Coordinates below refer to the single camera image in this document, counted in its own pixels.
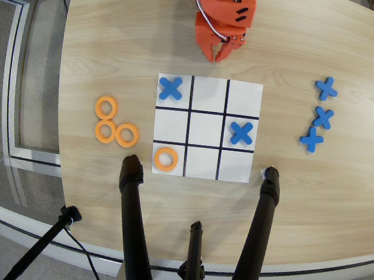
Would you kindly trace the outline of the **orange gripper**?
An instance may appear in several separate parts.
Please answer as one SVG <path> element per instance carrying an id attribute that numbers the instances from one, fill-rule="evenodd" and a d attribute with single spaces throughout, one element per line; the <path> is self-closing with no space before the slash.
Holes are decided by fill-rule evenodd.
<path id="1" fill-rule="evenodd" d="M 196 13 L 196 42 L 209 62 L 221 62 L 232 51 L 239 49 L 245 44 L 246 29 L 224 24 L 209 16 L 207 18 L 208 20 L 200 12 Z M 221 48 L 216 55 L 215 51 L 218 49 L 219 44 L 221 44 Z"/>

